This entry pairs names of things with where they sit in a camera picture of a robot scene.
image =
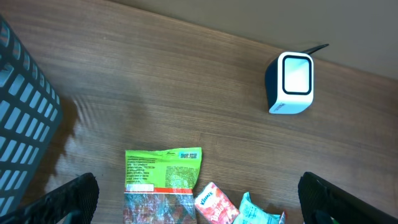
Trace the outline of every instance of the kleenex logo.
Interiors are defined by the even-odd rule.
[[[210,197],[210,196],[212,196],[213,195],[213,193],[212,192],[209,192],[204,198],[202,198],[202,200],[200,201],[200,204],[201,205],[205,205],[205,202],[207,201],[207,199]]]

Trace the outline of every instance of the barcode label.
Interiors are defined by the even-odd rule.
[[[198,159],[197,152],[180,152],[180,159]]]
[[[126,184],[128,192],[153,192],[154,190],[153,184]]]

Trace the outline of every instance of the wooden table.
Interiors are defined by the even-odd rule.
[[[3,0],[0,13],[64,110],[24,203],[92,172],[93,223],[121,223],[125,150],[200,146],[196,193],[214,181],[236,206],[249,191],[302,223],[312,171],[398,217],[398,81],[315,60],[313,105],[271,115],[264,71],[281,49],[103,0]]]

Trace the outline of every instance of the black object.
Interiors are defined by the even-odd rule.
[[[60,97],[0,16],[0,217],[19,205],[61,119]]]
[[[305,224],[397,224],[398,219],[341,190],[319,176],[306,172],[298,183],[298,197]]]
[[[278,97],[278,58],[273,60],[271,64],[268,65],[266,70],[266,90],[267,90],[267,101],[268,109],[270,110],[272,106],[276,103]]]
[[[312,48],[307,49],[307,50],[303,50],[301,53],[305,53],[305,54],[311,55],[311,54],[313,54],[313,53],[315,53],[315,52],[319,51],[320,49],[325,48],[327,46],[329,46],[329,44],[319,45],[319,46],[312,47]]]
[[[100,190],[92,173],[86,173],[44,195],[34,203],[0,217],[0,224],[88,224],[93,218]]]

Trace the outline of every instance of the plastic wrapper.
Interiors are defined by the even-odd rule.
[[[201,148],[126,151],[123,222],[197,223],[192,188]]]
[[[231,224],[239,215],[239,210],[213,182],[196,197],[195,207],[212,224]]]
[[[255,224],[255,223],[266,223],[266,224],[284,224],[285,213],[282,215],[268,214],[253,204],[250,199],[250,193],[246,192],[243,195],[241,205],[239,206],[241,212],[236,217],[234,224]]]

